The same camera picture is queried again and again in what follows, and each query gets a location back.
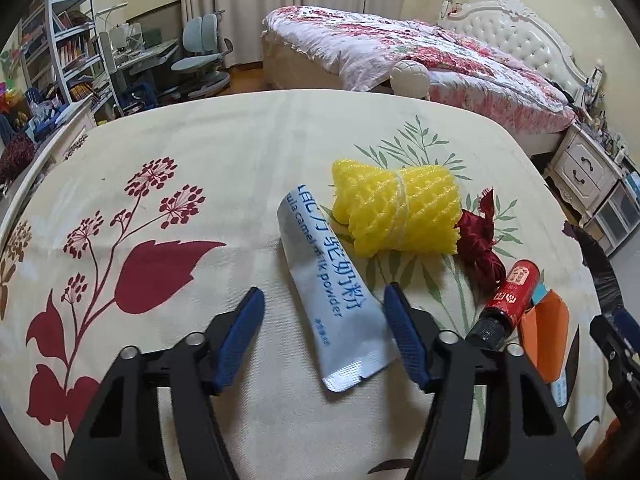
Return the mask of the teal white sachet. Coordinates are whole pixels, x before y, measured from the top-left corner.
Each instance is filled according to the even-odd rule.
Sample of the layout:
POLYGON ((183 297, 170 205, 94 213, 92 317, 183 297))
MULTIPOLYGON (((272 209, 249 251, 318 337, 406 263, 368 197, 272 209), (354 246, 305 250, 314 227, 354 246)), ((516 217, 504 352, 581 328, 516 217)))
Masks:
MULTIPOLYGON (((544 296, 547 295, 547 292, 548 290, 546 289, 546 286, 539 283, 533 292, 533 306, 539 304, 541 300, 544 299, 544 296)), ((566 370, 562 370, 562 373, 557 380, 550 382, 549 388, 556 405, 559 408, 566 408, 568 402, 566 370)))

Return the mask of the silver milk powder sachet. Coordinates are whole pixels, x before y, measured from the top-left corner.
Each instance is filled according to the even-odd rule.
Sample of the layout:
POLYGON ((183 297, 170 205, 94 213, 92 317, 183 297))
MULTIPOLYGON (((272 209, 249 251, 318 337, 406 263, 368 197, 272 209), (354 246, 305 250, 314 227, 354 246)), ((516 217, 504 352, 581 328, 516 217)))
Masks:
POLYGON ((344 392, 398 357, 381 306, 306 185, 277 211, 281 242, 314 334, 326 388, 344 392))

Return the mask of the orange paper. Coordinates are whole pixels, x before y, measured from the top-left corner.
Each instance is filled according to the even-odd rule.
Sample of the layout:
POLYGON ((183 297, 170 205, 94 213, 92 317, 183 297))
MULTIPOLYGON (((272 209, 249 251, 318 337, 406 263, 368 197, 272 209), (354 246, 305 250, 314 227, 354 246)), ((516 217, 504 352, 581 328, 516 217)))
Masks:
POLYGON ((561 376, 569 327, 570 311, 554 290, 526 310, 518 324, 521 346, 545 384, 561 376))

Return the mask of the red small bottle black cap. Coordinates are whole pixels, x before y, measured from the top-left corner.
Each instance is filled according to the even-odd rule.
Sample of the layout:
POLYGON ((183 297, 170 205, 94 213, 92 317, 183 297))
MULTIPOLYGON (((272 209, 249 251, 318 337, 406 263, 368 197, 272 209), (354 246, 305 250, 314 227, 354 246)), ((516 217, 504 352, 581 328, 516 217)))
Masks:
POLYGON ((518 327, 540 280, 533 261, 518 260, 465 336, 475 347, 499 350, 518 327))

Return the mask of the dark red ribbon bundle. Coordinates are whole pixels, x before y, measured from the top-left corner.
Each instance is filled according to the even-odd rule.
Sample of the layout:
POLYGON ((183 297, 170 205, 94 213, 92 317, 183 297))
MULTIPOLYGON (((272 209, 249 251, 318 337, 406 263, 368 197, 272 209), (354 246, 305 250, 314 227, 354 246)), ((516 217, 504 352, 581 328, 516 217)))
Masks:
POLYGON ((457 223, 460 259, 475 278, 480 292, 492 296, 506 278, 506 267, 494 252, 496 207, 494 190, 486 188, 478 202, 479 214, 463 209, 457 223))

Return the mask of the yellow foam net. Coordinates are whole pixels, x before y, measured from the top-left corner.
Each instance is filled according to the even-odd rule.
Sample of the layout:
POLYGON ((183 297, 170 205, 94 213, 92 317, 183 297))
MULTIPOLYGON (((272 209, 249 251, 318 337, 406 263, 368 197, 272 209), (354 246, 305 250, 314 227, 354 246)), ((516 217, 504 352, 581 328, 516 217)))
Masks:
POLYGON ((382 169, 339 159, 332 165, 332 214, 348 227, 355 254, 397 250, 454 255, 462 216, 456 179, 439 165, 382 169))

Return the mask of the black trash bin with liner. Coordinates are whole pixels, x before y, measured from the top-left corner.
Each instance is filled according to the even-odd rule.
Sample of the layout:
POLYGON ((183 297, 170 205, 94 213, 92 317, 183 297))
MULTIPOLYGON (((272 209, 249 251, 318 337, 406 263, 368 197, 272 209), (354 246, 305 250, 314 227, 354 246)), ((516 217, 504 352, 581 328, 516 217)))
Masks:
POLYGON ((603 313, 613 315, 624 306, 620 284, 599 243, 580 226, 574 227, 582 258, 589 269, 603 313))

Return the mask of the floral cream tablecloth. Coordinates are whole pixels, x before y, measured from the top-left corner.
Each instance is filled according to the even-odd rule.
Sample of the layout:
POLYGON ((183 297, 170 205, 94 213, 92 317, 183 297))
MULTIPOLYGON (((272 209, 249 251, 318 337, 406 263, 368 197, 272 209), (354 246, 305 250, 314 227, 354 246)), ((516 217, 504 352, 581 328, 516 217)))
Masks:
POLYGON ((1 408, 42 474, 61 470, 82 414, 122 347, 172 346, 266 296, 262 327, 215 402, 244 479, 400 479, 431 400, 393 363, 346 392, 322 385, 281 246, 277 211, 305 185, 323 211, 351 158, 439 164, 460 202, 496 201, 496 251, 526 258, 570 310, 565 420, 590 456, 612 420, 589 335, 600 306, 540 174, 495 122, 384 94, 275 91, 173 105, 110 122, 37 188, 1 257, 1 408))

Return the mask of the white two-drawer nightstand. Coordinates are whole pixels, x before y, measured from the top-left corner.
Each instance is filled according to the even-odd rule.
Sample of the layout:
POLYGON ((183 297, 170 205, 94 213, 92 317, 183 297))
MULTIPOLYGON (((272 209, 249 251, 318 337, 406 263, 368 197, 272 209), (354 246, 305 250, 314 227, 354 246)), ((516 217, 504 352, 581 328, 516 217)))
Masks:
POLYGON ((544 170, 565 203, 579 214, 584 226, 623 179, 623 173, 580 122, 574 122, 544 170))

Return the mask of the study desk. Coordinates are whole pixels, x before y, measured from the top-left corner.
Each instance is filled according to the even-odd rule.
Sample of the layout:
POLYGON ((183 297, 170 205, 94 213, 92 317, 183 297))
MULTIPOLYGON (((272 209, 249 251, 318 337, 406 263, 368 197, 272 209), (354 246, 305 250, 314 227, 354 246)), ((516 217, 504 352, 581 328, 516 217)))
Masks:
POLYGON ((180 48, 179 40, 171 39, 161 42, 152 48, 135 53, 133 56, 130 56, 130 58, 127 58, 126 61, 117 62, 114 58, 114 51, 108 33, 99 32, 98 41, 103 63, 108 78, 110 78, 115 103, 121 112, 126 108, 124 101, 126 90, 125 74, 127 72, 130 72, 131 75, 144 73, 147 70, 152 70, 152 68, 156 66, 165 64, 180 48))

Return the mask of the white round bedpost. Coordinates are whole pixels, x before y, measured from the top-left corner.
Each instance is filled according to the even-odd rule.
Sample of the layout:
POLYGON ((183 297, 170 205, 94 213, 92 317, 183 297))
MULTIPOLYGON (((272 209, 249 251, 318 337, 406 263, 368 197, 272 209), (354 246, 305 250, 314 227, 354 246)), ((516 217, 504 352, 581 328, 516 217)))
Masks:
POLYGON ((390 86, 396 96, 429 100, 431 76, 421 63, 401 60, 393 66, 390 72, 390 86))

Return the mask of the bed with floral quilt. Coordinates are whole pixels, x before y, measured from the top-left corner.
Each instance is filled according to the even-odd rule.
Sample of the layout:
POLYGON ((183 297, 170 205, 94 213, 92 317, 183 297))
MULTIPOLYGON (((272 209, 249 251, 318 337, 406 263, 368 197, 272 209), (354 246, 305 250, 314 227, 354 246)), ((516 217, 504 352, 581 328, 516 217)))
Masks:
POLYGON ((420 20, 284 6, 262 21, 262 64, 276 89, 396 94, 390 72, 401 60, 424 65, 430 100, 487 117, 529 155, 551 152, 590 103, 483 41, 420 20))

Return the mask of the blue-grey desk chair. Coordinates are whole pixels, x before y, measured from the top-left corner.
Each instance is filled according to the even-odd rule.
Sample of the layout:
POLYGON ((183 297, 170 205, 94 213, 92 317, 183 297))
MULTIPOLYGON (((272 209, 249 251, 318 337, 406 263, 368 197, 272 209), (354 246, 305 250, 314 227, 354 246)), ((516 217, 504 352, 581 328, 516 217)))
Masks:
POLYGON ((182 46, 188 56, 171 65, 179 76, 189 76, 171 92, 174 99, 197 100, 216 96, 228 87, 231 76, 221 69, 224 58, 234 50, 229 38, 222 38, 219 25, 224 10, 197 16, 186 23, 182 46))

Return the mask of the white tufted headboard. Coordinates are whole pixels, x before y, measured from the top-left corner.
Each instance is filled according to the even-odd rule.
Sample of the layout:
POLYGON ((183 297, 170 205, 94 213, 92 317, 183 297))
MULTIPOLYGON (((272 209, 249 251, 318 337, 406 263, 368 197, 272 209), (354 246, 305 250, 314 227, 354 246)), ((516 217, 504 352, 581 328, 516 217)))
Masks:
POLYGON ((597 60, 585 74, 568 43, 521 0, 444 0, 438 24, 512 55, 558 84, 576 103, 592 102, 604 83, 603 62, 597 60))

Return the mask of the white bookshelf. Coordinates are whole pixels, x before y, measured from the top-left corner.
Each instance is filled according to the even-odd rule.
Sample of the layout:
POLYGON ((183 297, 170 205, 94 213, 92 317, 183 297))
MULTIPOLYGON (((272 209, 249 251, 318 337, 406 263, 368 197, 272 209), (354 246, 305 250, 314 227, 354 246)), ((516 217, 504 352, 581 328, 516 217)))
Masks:
POLYGON ((64 104, 88 100, 96 122, 118 111, 98 28, 94 0, 32 0, 17 24, 26 86, 64 104))

